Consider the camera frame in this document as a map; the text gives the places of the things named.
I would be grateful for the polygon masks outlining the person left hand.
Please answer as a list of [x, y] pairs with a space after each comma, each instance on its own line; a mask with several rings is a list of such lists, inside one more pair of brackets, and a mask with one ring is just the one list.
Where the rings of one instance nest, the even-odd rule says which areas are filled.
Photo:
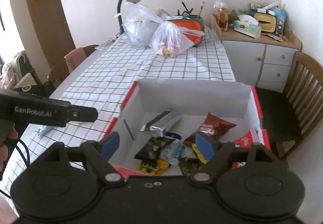
[[[15, 140], [18, 138], [18, 132], [13, 128], [7, 135], [6, 139]], [[5, 161], [8, 158], [8, 146], [3, 143], [0, 147], [0, 172], [3, 172]]]

